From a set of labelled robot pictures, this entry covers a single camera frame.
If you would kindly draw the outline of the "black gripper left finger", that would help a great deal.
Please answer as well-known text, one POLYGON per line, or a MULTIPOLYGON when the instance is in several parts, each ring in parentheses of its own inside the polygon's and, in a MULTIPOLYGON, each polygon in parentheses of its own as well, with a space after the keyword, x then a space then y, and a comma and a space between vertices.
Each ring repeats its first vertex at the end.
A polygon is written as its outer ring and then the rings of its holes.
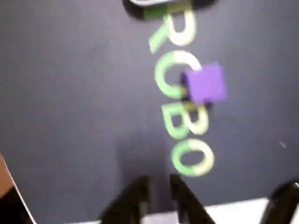
POLYGON ((150 179, 140 176, 133 180, 101 213, 102 224, 140 224, 147 211, 142 206, 150 203, 150 179))

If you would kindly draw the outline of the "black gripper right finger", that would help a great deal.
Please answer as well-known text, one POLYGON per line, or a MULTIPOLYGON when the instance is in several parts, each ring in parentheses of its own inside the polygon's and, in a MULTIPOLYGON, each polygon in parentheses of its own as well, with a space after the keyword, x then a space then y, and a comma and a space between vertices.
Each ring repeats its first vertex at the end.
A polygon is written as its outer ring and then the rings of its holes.
POLYGON ((177 205, 180 224, 215 224, 180 175, 170 175, 171 198, 177 205))

